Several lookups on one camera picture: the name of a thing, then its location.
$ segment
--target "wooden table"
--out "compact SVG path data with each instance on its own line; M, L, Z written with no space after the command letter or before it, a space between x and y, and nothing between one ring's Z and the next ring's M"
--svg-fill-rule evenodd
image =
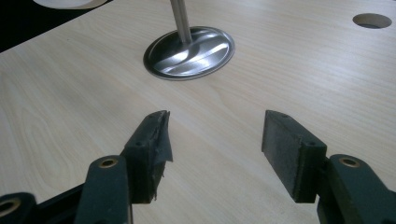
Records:
M135 223L318 223L261 152L267 109L291 115L328 154L367 161L396 190L396 25L358 26L395 1L186 1L191 26L236 52L218 72L168 81L143 65L176 29L169 1L116 0L0 54L0 195L43 202L118 155L149 113L171 111L174 162Z

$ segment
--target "round metal base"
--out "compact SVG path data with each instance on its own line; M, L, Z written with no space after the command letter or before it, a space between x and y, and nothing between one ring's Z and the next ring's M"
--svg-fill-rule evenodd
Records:
M146 50L146 68L156 77L186 80L213 73L233 57L233 39L219 29L191 27L191 38L183 44L177 31L161 36Z

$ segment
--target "dark floor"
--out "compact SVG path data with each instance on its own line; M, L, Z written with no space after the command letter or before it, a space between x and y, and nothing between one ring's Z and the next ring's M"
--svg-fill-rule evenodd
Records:
M53 9L33 0L0 1L0 52L41 35L90 9Z

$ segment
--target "wood grain surface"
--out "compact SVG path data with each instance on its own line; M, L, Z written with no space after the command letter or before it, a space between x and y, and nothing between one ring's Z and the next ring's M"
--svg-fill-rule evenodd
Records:
M396 2L186 0L191 26L230 34L218 72L168 81L143 65L176 29L167 0L115 0L0 54L0 195L43 202L118 155L143 118L171 111L174 162L135 223L318 223L261 153L266 109L291 115L328 156L368 162L396 190ZM352 19L389 17L384 29Z

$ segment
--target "metal pole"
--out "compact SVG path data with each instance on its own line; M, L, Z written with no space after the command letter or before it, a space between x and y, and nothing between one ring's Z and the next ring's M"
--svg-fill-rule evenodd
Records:
M175 16L178 36L182 43L190 44L192 39L184 0L171 0L171 4Z

